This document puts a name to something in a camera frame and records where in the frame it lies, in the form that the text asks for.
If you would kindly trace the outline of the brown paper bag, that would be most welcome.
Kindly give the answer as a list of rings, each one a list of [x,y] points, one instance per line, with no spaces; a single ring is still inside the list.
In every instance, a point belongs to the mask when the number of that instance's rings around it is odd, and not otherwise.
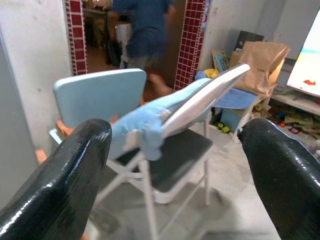
[[[290,48],[284,43],[247,41],[239,56],[239,64],[250,70],[235,85],[237,89],[270,97]]]

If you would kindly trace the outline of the green toy car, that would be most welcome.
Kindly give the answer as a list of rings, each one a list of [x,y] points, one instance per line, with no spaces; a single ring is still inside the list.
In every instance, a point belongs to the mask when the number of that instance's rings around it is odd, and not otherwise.
[[[223,122],[218,122],[215,126],[220,132],[224,134],[228,134],[232,130],[230,126],[224,124]]]

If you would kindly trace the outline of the yellow toy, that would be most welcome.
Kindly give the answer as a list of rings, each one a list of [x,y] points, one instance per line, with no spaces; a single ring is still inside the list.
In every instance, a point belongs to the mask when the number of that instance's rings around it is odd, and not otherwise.
[[[219,75],[219,71],[214,68],[208,68],[204,70],[204,74],[207,78],[213,79]]]

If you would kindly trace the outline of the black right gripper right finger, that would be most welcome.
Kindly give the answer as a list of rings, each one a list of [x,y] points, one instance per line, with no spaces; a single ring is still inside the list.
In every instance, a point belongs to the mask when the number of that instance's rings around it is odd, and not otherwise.
[[[281,240],[320,240],[320,161],[264,118],[247,122],[237,137]]]

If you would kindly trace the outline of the low white shelf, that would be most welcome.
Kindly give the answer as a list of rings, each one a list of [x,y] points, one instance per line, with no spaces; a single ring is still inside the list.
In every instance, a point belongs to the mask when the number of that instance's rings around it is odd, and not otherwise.
[[[274,90],[271,99],[320,117],[320,97],[286,88]]]

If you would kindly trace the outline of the blue table cloth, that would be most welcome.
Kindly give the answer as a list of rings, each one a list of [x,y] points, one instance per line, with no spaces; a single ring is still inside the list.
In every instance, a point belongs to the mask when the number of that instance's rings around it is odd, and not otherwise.
[[[189,85],[191,89],[197,92],[206,83],[210,82],[211,79],[215,79],[219,74],[215,74],[213,77],[208,77],[204,71],[199,71],[194,81]],[[238,88],[231,88],[225,95],[223,95],[218,101],[212,103],[207,109],[211,107],[215,108],[227,108],[227,109],[246,109],[250,107],[256,100],[257,95],[241,90]]]

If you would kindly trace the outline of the light blue box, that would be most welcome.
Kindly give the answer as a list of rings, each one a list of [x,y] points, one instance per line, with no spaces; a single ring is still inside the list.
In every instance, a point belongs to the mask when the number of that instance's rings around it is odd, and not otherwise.
[[[242,117],[243,112],[239,109],[223,108],[220,121],[231,127],[231,132],[234,133]]]

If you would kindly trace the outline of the red tiled door jamb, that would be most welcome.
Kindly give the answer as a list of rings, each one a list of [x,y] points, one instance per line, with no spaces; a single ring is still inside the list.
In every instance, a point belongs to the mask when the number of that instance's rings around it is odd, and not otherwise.
[[[182,34],[175,73],[174,91],[192,83],[198,69],[201,54],[202,23],[206,0],[186,0]]]
[[[88,73],[84,12],[82,0],[65,0],[67,36],[74,76]]]

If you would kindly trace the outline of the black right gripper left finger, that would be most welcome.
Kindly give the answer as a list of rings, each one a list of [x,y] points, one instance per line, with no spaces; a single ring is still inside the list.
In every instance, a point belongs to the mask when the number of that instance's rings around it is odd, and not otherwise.
[[[105,120],[78,125],[0,210],[0,240],[81,240],[111,141]]]

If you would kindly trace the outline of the white drawing board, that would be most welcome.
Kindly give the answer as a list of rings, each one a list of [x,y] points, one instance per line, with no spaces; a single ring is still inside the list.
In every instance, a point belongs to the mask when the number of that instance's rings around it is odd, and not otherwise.
[[[307,34],[286,86],[320,98],[320,9]]]

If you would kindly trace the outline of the light blue cloth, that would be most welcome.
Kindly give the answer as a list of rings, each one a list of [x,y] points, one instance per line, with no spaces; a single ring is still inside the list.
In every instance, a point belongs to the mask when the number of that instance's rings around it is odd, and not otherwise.
[[[121,117],[112,125],[107,159],[115,160],[131,150],[141,148],[149,161],[159,160],[164,142],[162,124],[210,81],[210,78],[196,80],[181,90],[150,101]]]

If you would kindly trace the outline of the person in blue shirt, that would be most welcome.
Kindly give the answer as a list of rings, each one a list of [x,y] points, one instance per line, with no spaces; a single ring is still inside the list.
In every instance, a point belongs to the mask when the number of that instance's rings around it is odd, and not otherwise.
[[[108,30],[114,39],[121,15],[128,15],[131,36],[127,42],[127,67],[144,70],[155,92],[161,95],[171,90],[154,70],[165,53],[168,25],[175,12],[173,0],[112,0],[108,16]]]

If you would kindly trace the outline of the light blue wooden chair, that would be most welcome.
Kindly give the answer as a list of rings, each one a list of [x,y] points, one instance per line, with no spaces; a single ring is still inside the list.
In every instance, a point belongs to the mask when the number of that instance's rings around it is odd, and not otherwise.
[[[73,137],[91,120],[114,126],[138,107],[146,82],[138,68],[107,70],[59,79],[53,86],[60,119],[50,130],[57,145]]]

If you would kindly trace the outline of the picture book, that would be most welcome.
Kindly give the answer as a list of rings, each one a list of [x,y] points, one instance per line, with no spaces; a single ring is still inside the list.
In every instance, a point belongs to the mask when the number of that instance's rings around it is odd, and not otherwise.
[[[226,54],[221,50],[212,51],[212,60],[214,69],[222,73],[228,69],[229,61]]]

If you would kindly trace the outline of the white plate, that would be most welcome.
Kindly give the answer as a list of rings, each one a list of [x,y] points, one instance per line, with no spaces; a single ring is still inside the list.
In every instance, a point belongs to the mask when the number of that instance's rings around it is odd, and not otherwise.
[[[162,125],[162,137],[183,130],[219,101],[250,70],[246,63],[219,74],[192,95]]]

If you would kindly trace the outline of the white folding chair black seat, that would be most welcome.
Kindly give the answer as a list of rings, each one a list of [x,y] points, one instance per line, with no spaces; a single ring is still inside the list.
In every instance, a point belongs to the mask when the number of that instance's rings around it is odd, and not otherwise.
[[[202,134],[186,128],[167,137],[161,147],[162,156],[156,161],[147,160],[139,148],[108,159],[106,165],[116,176],[97,195],[94,206],[122,183],[129,183],[143,193],[150,239],[162,240],[201,184],[205,187],[205,203],[209,205],[209,153],[213,146],[209,138],[209,117],[206,116],[201,124]],[[200,166],[204,168],[202,177],[162,229],[158,229],[155,204],[172,202]]]

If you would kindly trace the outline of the black board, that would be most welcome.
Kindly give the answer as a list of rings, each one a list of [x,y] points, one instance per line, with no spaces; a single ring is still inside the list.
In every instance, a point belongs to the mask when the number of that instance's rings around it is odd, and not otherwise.
[[[241,30],[234,49],[242,49],[246,42],[261,42],[263,40],[263,35]]]

